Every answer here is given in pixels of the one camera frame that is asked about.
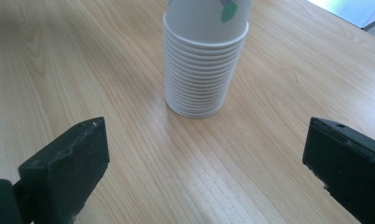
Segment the table surface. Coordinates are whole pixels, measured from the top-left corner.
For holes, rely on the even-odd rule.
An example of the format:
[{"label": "table surface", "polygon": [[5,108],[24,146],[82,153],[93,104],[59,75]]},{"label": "table surface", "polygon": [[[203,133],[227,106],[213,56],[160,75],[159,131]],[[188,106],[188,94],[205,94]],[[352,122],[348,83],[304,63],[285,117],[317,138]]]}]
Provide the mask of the table surface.
[{"label": "table surface", "polygon": [[223,108],[164,101],[165,0],[0,0],[0,178],[105,117],[111,163],[76,223],[356,223],[301,162],[311,117],[375,139],[375,37],[256,0]]}]

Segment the printed design on cup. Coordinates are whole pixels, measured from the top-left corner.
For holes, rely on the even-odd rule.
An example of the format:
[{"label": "printed design on cup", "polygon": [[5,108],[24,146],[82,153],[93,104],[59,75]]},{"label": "printed design on cup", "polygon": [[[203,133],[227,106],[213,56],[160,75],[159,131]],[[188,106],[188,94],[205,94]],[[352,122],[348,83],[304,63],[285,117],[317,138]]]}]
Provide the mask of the printed design on cup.
[{"label": "printed design on cup", "polygon": [[220,0],[220,3],[223,5],[221,20],[225,23],[233,19],[238,6],[233,0]]}]

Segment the wood grain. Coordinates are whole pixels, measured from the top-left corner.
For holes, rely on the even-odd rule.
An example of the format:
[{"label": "wood grain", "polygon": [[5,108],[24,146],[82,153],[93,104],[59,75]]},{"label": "wood grain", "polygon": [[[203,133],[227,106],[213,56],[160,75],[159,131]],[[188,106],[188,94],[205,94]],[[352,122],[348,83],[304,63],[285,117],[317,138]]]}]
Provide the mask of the wood grain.
[{"label": "wood grain", "polygon": [[222,110],[164,101],[166,1],[0,0],[0,178],[104,116],[110,166],[76,223],[357,223],[302,163],[310,117],[375,139],[375,37],[256,0]]}]

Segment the stack of paper cups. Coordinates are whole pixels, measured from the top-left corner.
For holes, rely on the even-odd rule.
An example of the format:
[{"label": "stack of paper cups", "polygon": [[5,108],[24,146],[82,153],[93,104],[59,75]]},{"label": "stack of paper cups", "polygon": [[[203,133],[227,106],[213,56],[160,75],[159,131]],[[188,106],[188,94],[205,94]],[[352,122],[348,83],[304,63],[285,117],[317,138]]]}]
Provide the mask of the stack of paper cups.
[{"label": "stack of paper cups", "polygon": [[169,0],[164,16],[165,97],[188,118],[223,105],[248,32],[251,0]]}]

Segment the green leaf logo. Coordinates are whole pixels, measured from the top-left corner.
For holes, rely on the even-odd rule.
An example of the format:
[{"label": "green leaf logo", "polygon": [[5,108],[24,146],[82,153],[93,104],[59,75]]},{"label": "green leaf logo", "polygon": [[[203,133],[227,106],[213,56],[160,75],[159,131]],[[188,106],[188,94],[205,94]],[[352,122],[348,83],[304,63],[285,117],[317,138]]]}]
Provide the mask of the green leaf logo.
[{"label": "green leaf logo", "polygon": [[233,19],[234,15],[237,12],[237,8],[238,6],[234,2],[227,2],[222,10],[222,22],[225,23]]}]

